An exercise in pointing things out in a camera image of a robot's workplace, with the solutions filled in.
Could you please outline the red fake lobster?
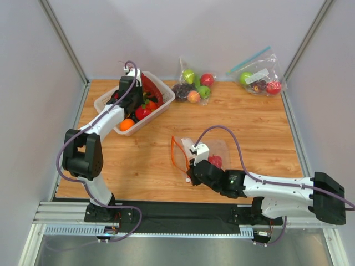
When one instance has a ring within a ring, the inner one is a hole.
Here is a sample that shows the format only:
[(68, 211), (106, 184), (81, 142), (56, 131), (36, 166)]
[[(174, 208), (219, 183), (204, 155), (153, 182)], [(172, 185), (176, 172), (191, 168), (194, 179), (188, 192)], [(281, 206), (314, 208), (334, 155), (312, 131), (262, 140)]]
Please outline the red fake lobster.
[(163, 95), (158, 87), (144, 74), (141, 75), (141, 81), (143, 82), (143, 89), (146, 93), (146, 97), (149, 100), (155, 100), (158, 107), (163, 105)]

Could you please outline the orange zip top bag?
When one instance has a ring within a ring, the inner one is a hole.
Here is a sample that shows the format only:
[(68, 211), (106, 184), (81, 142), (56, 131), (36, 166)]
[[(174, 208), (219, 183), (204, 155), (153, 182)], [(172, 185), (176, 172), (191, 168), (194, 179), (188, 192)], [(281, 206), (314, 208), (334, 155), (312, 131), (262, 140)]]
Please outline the orange zip top bag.
[[(209, 148), (209, 156), (217, 155), (222, 158), (222, 168), (226, 170), (230, 168), (230, 157), (227, 143), (224, 140), (212, 139), (203, 141)], [(173, 166), (182, 173), (186, 183), (191, 184), (186, 172), (189, 169), (190, 161), (194, 156), (189, 151), (189, 148), (195, 144), (195, 141), (190, 138), (171, 137), (170, 156)]]

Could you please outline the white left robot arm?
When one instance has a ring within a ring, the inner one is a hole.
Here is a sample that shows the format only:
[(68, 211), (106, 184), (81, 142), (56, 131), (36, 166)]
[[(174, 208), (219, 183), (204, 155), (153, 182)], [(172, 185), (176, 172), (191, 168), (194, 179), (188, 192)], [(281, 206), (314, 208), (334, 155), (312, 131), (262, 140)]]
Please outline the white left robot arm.
[(115, 197), (102, 175), (102, 141), (142, 103), (140, 78), (125, 75), (99, 115), (79, 130), (69, 129), (65, 133), (64, 149), (60, 153), (62, 167), (75, 177), (74, 182), (83, 184), (90, 197), (86, 222), (114, 222), (117, 216)]

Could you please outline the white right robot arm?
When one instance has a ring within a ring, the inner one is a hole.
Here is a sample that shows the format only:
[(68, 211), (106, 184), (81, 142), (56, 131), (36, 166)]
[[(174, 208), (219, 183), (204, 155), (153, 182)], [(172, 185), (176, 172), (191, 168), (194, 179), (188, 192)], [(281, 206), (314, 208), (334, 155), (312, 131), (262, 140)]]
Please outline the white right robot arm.
[(192, 185), (204, 184), (222, 196), (252, 198), (254, 216), (315, 217), (328, 224), (346, 224), (345, 189), (323, 172), (312, 177), (280, 178), (222, 170), (206, 160), (191, 160), (187, 175)]

